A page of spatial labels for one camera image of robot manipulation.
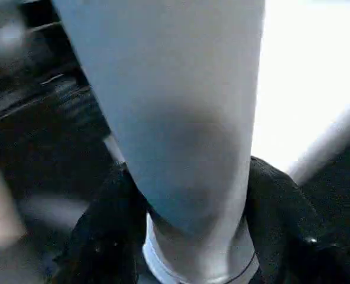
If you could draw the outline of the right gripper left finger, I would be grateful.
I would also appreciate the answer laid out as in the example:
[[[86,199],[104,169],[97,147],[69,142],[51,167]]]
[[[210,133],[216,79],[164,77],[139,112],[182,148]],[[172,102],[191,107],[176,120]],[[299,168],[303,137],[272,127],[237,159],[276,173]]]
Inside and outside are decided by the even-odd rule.
[[[53,283],[137,283],[148,203],[125,162],[109,175],[54,258]]]

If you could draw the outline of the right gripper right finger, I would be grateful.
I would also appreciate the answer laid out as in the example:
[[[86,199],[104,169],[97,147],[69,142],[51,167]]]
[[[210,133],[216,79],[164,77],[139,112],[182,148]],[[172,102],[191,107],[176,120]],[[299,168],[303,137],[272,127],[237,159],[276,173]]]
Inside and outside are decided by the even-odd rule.
[[[261,283],[350,283],[350,245],[289,175],[254,156],[244,216]]]

